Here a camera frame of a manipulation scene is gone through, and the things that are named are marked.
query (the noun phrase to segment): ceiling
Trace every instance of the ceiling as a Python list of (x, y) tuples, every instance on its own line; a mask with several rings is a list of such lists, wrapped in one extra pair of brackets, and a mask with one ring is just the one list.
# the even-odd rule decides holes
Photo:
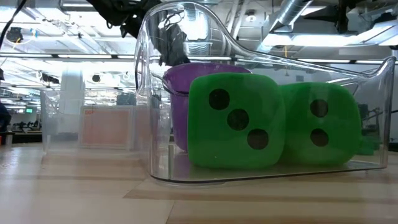
[[(13, 27), (22, 28), (21, 34), (23, 40), (15, 44), (9, 40), (5, 40), (0, 51), (0, 67), (4, 70), (6, 85), (17, 85), (28, 87), (31, 86), (30, 92), (35, 93), (36, 87), (45, 88), (49, 84), (40, 80), (41, 74), (45, 73), (51, 77), (62, 81), (62, 71), (67, 67), (79, 66), (82, 68), (86, 80), (87, 88), (131, 88), (135, 86), (133, 74), (134, 50), (136, 39), (127, 36), (121, 38), (118, 27), (109, 29), (106, 21), (93, 10), (93, 8), (85, 0), (31, 0), (30, 4), (23, 9), (14, 19)], [(315, 58), (315, 59), (344, 59), (344, 60), (381, 60), (391, 55), (391, 49), (388, 46), (381, 46), (387, 40), (398, 42), (398, 26), (391, 26), (387, 31), (373, 30), (372, 38), (369, 43), (353, 42), (350, 46), (339, 47), (316, 47), (311, 44), (299, 44), (292, 41), (298, 39), (298, 35), (303, 34), (324, 34), (326, 31), (334, 29), (334, 23), (325, 21), (308, 21), (303, 16), (323, 9), (326, 6), (338, 4), (338, 0), (322, 0), (313, 1), (309, 7), (303, 11), (302, 16), (294, 24), (291, 33), (278, 33), (273, 35), (264, 35), (264, 28), (272, 19), (272, 15), (276, 15), (280, 10), (282, 0), (265, 0), (265, 1), (235, 1), (235, 0), (206, 0), (200, 1), (205, 3), (213, 12), (217, 14), (225, 25), (231, 20), (231, 10), (233, 4), (238, 2), (238, 9), (245, 9), (241, 25), (237, 25), (239, 14), (234, 17), (235, 29), (238, 27), (238, 42), (251, 50), (261, 50), (278, 56), (291, 58)], [(364, 21), (356, 22), (361, 16), (365, 21), (373, 21), (377, 18), (376, 10), (386, 12), (386, 7), (391, 7), (391, 12), (395, 13), (394, 7), (398, 10), (396, 0), (385, 1), (365, 1), (362, 2), (359, 10), (365, 9), (366, 12), (375, 12), (375, 15), (363, 14), (363, 12), (351, 12), (349, 27), (357, 30), (357, 33), (351, 34), (355, 41), (366, 34), (358, 24)], [(0, 29), (2, 30), (6, 22), (11, 18), (15, 11), (15, 0), (0, 0)], [(252, 10), (255, 16), (254, 21), (246, 18), (246, 12)], [(37, 57), (19, 58), (10, 57), (10, 55), (2, 53), (13, 53), (19, 56), (23, 54), (40, 54)], [(112, 58), (95, 58), (89, 57), (82, 60), (73, 59), (73, 55), (118, 55)], [(93, 75), (101, 75), (101, 82), (95, 83), (92, 80)], [(52, 89), (57, 89), (59, 85), (51, 84)]]

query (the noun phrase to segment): cable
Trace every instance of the cable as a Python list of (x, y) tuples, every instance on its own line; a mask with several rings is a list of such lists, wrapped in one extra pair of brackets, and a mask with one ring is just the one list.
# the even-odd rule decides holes
[(8, 28), (10, 28), (12, 22), (14, 22), (14, 18), (18, 15), (18, 13), (21, 11), (21, 9), (25, 6), (26, 2), (27, 2), (27, 0), (22, 0), (22, 2), (19, 4), (17, 9), (15, 10), (14, 15), (12, 15), (10, 21), (7, 22), (6, 26), (2, 30), (1, 37), (0, 37), (0, 49), (2, 47), (2, 43), (4, 41), (4, 38), (6, 37), (6, 32), (7, 32)]

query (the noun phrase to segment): person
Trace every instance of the person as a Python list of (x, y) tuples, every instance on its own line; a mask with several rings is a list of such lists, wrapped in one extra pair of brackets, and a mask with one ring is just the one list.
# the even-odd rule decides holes
[(7, 108), (0, 102), (0, 132), (6, 132), (7, 126), (10, 125), (11, 115)]

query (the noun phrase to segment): desk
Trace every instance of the desk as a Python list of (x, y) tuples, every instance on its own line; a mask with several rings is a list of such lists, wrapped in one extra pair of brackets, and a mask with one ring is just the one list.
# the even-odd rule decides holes
[(109, 151), (1, 151), (2, 223), (398, 223), (396, 152), (384, 170), (171, 187), (136, 156)]

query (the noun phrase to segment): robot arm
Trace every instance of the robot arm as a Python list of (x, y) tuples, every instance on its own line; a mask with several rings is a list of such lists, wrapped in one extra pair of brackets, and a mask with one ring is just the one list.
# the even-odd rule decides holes
[[(108, 27), (120, 26), (122, 37), (131, 34), (135, 38), (138, 37), (146, 12), (162, 3), (160, 0), (142, 0), (139, 2), (132, 0), (87, 1), (107, 21)], [(169, 66), (189, 63), (190, 61), (183, 50), (183, 42), (187, 35), (176, 24), (163, 29), (158, 28), (157, 25), (153, 24), (152, 27), (157, 29), (156, 32), (159, 32), (162, 40), (151, 38), (151, 41), (161, 54), (160, 63), (164, 62)]]

